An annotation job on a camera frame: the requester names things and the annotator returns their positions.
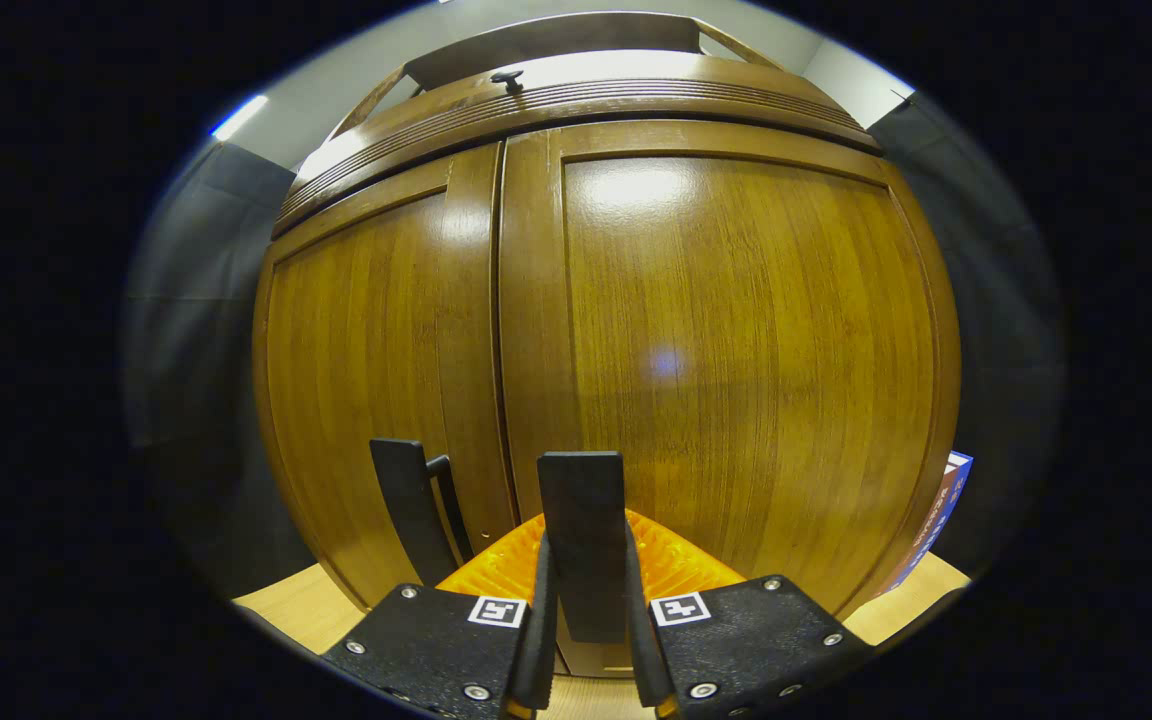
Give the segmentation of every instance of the black knob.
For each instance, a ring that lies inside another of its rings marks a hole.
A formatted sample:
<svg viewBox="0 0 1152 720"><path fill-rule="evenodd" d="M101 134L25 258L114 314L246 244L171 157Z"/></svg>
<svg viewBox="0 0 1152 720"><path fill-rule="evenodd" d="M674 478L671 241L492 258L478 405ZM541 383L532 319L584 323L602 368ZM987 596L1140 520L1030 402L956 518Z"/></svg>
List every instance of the black knob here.
<svg viewBox="0 0 1152 720"><path fill-rule="evenodd" d="M522 90L522 85L514 78L521 76L522 70L502 70L492 76L492 82L503 82L503 90L506 92L518 92Z"/></svg>

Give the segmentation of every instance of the cabinet door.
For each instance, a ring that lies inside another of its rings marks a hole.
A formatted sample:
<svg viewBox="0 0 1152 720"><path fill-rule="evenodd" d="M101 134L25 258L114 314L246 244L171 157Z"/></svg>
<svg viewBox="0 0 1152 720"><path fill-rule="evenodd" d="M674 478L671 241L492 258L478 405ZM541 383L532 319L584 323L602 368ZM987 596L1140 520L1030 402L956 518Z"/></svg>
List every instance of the cabinet door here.
<svg viewBox="0 0 1152 720"><path fill-rule="evenodd" d="M270 463L311 551L364 609L419 582L371 438L450 457L475 552L516 524L493 351L499 157L495 143L385 179L266 253L253 350Z"/></svg>
<svg viewBox="0 0 1152 720"><path fill-rule="evenodd" d="M620 450L626 505L846 617L931 509L957 414L940 250L893 168L767 128L511 138L500 359L522 518L536 457ZM573 673L627 675L573 643Z"/></svg>

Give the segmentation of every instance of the black background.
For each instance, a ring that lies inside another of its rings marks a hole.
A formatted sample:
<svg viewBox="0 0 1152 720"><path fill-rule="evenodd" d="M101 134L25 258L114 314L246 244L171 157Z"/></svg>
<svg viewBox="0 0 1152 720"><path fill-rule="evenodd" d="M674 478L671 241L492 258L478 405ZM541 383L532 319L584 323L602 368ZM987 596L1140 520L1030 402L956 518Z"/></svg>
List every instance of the black background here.
<svg viewBox="0 0 1152 720"><path fill-rule="evenodd" d="M128 462L115 355L157 194L257 88L382 18L361 6L0 5L0 714L380 715L187 568ZM972 129L1051 243L1071 355L1029 525L806 714L1152 717L1152 3L788 12Z"/></svg>

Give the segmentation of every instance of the wooden cabinet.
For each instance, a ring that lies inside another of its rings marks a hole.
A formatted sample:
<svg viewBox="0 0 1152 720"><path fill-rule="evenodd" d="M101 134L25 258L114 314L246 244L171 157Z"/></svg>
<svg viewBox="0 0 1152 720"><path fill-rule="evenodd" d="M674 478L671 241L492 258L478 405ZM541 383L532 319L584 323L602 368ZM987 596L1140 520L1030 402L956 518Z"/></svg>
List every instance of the wooden cabinet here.
<svg viewBox="0 0 1152 720"><path fill-rule="evenodd" d="M544 452L620 450L630 509L838 617L933 502L957 324L904 181L802 78L617 58L639 77L567 55L521 63L513 96L435 88L340 129L288 196L256 308L262 430L364 609L419 582L374 437L450 457L475 552L540 511ZM630 675L626 647L561 628L559 650L573 674Z"/></svg>

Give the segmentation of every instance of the cabinet top molding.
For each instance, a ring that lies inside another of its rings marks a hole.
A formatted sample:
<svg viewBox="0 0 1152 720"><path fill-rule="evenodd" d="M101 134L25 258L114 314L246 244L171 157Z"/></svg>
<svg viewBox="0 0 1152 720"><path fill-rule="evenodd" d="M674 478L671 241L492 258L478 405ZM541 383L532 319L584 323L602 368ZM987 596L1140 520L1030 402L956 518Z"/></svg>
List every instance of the cabinet top molding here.
<svg viewBox="0 0 1152 720"><path fill-rule="evenodd" d="M703 54L700 35L744 61ZM494 81L500 70L522 73ZM403 77L420 83L417 94L372 114ZM455 41L391 73L301 165L274 237L339 197L434 156L544 127L636 118L721 119L882 153L812 82L700 20L559 15Z"/></svg>

